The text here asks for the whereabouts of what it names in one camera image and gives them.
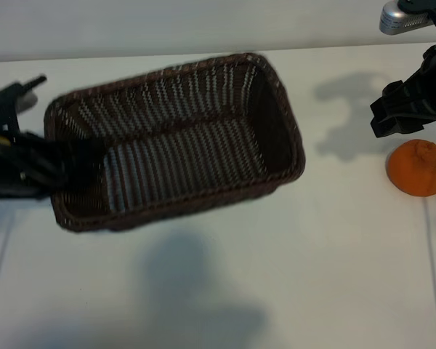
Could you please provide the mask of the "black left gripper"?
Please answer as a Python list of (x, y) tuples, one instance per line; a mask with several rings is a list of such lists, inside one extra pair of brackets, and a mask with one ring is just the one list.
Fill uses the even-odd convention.
[(88, 175), (105, 151), (102, 139), (62, 143), (30, 132), (0, 132), (0, 200), (50, 196), (69, 175)]

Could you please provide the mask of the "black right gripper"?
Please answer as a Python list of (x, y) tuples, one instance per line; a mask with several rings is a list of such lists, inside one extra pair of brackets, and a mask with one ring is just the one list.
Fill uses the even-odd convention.
[[(419, 132), (436, 121), (436, 45), (423, 54), (419, 69), (405, 83), (394, 81), (370, 105), (377, 138)], [(393, 117), (405, 114), (404, 117)]]

